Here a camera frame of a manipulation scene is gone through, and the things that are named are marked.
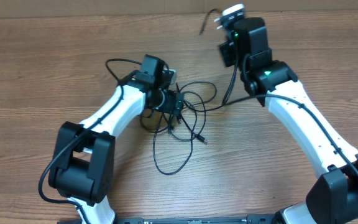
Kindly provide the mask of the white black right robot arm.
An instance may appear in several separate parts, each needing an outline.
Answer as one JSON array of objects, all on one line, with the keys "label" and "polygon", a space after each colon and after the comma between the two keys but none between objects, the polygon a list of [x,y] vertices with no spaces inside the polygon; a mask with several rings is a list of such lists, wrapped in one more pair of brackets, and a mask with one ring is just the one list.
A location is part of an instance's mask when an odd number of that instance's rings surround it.
[{"label": "white black right robot arm", "polygon": [[358,218],[358,150],[344,140],[310,100],[295,72],[272,58],[265,22],[224,16],[227,66],[241,72],[250,98],[278,118],[299,144],[317,181],[305,201],[278,211],[273,223],[347,223]]}]

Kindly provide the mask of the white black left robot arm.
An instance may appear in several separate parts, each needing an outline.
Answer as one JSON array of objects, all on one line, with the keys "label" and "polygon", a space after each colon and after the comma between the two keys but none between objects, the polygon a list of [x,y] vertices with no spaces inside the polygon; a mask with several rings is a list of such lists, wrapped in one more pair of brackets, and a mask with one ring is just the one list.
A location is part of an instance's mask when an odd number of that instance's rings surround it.
[{"label": "white black left robot arm", "polygon": [[158,57],[145,55],[140,68],[117,79],[113,96],[80,123],[66,122],[58,131],[50,164],[39,181],[57,189],[62,199],[41,198],[50,203],[71,204],[80,214],[77,223],[114,223],[108,203],[114,169],[116,139],[145,110],[179,116],[183,94],[169,89],[177,73]]}]

